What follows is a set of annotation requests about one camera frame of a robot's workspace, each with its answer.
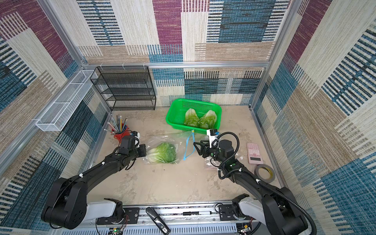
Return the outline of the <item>clear blue-zip bag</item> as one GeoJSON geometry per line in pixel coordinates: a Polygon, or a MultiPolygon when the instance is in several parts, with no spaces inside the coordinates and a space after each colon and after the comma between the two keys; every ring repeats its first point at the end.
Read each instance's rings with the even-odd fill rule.
{"type": "Polygon", "coordinates": [[[178,164],[195,153],[195,132],[163,134],[149,137],[146,142],[146,164],[178,164]]]}

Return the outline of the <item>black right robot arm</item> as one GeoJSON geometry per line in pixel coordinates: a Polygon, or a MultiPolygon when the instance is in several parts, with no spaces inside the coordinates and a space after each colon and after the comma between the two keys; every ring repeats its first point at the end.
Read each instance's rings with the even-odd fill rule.
{"type": "Polygon", "coordinates": [[[236,159],[240,147],[238,136],[230,132],[237,142],[233,147],[232,142],[222,139],[227,132],[220,134],[215,129],[207,131],[208,140],[194,142],[198,155],[203,158],[212,157],[219,162],[219,179],[230,179],[250,192],[261,204],[260,212],[251,209],[246,212],[246,206],[240,206],[244,216],[255,218],[264,224],[272,235],[299,235],[308,228],[311,234],[317,234],[317,227],[308,212],[298,205],[292,192],[284,188],[277,188],[266,183],[250,172],[244,164],[236,159]]]}

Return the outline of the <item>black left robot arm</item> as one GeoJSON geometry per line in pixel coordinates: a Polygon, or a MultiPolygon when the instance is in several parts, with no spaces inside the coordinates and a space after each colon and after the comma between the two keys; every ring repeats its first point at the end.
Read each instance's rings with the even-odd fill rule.
{"type": "Polygon", "coordinates": [[[53,184],[41,213],[42,221],[53,228],[74,229],[87,214],[87,194],[109,176],[146,156],[146,145],[139,138],[125,136],[120,146],[104,160],[71,178],[59,178],[53,184]]]}

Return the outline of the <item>polka dot zip-top bag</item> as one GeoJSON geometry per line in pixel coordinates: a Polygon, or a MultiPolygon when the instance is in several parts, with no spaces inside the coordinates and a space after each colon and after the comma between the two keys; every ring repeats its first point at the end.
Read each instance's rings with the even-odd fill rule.
{"type": "Polygon", "coordinates": [[[212,157],[205,157],[204,158],[204,169],[205,170],[215,170],[219,167],[220,162],[215,161],[212,157]]]}

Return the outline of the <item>chinese cabbage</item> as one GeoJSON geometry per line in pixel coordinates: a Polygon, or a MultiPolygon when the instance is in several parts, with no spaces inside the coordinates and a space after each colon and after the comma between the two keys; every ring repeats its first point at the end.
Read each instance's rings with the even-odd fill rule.
{"type": "Polygon", "coordinates": [[[213,129],[217,121],[217,115],[213,110],[209,110],[203,117],[198,121],[198,127],[202,129],[213,129]]]}

